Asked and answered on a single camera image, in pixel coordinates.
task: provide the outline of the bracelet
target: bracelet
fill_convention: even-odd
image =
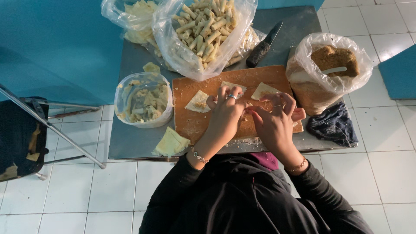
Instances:
[[[198,155],[198,152],[196,152],[195,151],[195,148],[194,147],[191,147],[191,151],[192,151],[192,153],[193,153],[193,155],[199,160],[199,161],[201,161],[201,162],[203,162],[203,163],[207,163],[207,162],[209,162],[209,159],[208,160],[205,160],[202,156],[200,156],[200,155]]]
[[[301,165],[297,166],[295,169],[292,169],[292,170],[287,170],[287,171],[288,171],[288,172],[295,172],[295,171],[297,171],[297,170],[301,169],[301,168],[305,165],[305,163],[306,163],[306,158],[305,158],[305,156],[303,156],[303,162],[302,162],[302,164],[301,164]]]

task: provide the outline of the cutting board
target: cutting board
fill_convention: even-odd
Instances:
[[[260,102],[251,99],[251,95],[253,95],[260,82],[276,88],[281,92],[288,93],[293,97],[283,65],[223,72],[219,76],[202,82],[196,82],[186,77],[173,79],[175,130],[181,136],[190,139],[191,144],[195,144],[204,134],[211,118],[211,111],[199,113],[187,110],[185,109],[185,106],[198,90],[201,90],[208,95],[217,96],[218,88],[223,81],[247,87],[247,91],[237,100],[237,102],[250,102],[255,106],[261,106],[268,111],[271,111],[273,108],[271,102]],[[293,127],[293,133],[296,132],[303,132],[302,123],[300,121]],[[233,139],[246,139],[257,136],[253,118],[251,115],[245,115],[243,121],[241,121],[240,129]]]

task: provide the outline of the metal table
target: metal table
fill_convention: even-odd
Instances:
[[[253,27],[264,33],[268,33],[280,20],[284,20],[283,26],[280,29],[276,40],[272,43],[272,48],[260,62],[258,67],[271,65],[286,66],[289,51],[292,46],[297,46],[308,34],[322,31],[318,16],[312,6],[258,10],[253,20]],[[144,47],[124,40],[119,81],[130,74],[142,72],[142,67],[148,62],[157,64],[156,59],[149,54]],[[224,71],[245,68],[247,68],[245,61],[240,61],[239,63],[224,69]],[[183,77],[179,73],[168,71],[162,67],[161,74],[166,77],[168,81],[171,81],[174,78]],[[308,118],[309,117],[302,121],[304,127],[306,126]],[[162,139],[167,126],[174,129],[173,118],[167,125],[162,127],[139,129],[124,124],[114,115],[109,159],[167,160],[166,157],[155,157],[151,154]],[[293,135],[293,142],[301,152],[342,148],[333,142],[318,140],[306,131],[295,133]],[[251,138],[232,140],[228,143],[228,146],[223,147],[219,153],[246,153],[265,150],[266,148],[258,138]]]

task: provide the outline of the knife handle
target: knife handle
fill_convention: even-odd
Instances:
[[[264,41],[261,41],[248,56],[245,63],[249,68],[253,68],[259,64],[263,57],[270,50],[270,45]]]

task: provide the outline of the silver ring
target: silver ring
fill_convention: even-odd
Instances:
[[[237,100],[237,97],[234,96],[234,95],[232,95],[232,94],[229,94],[228,96],[234,98],[235,100]]]

